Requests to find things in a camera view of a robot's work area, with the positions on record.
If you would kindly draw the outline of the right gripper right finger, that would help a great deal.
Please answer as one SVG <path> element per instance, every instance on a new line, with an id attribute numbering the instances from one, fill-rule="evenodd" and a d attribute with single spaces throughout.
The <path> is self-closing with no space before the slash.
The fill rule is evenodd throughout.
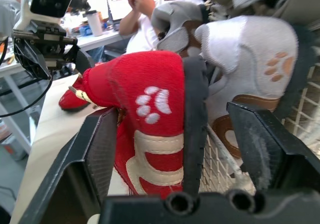
<path id="1" fill-rule="evenodd" d="M 240 155 L 257 191 L 319 191 L 320 160 L 267 109 L 227 103 Z"/>

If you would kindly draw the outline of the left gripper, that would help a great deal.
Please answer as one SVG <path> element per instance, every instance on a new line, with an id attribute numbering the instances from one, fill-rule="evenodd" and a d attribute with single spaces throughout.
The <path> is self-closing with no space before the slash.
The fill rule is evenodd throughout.
<path id="1" fill-rule="evenodd" d="M 78 39 L 68 37 L 58 24 L 31 20 L 25 30 L 13 30 L 17 62 L 34 78 L 50 80 L 48 68 L 61 68 L 75 62 L 80 47 Z"/>

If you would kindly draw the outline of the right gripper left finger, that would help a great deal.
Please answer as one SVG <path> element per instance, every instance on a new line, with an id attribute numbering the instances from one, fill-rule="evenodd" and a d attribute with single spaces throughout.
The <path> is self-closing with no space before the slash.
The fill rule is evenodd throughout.
<path id="1" fill-rule="evenodd" d="M 90 114 L 61 149 L 19 220 L 24 223 L 87 223 L 100 213 L 115 161 L 118 113 Z"/>

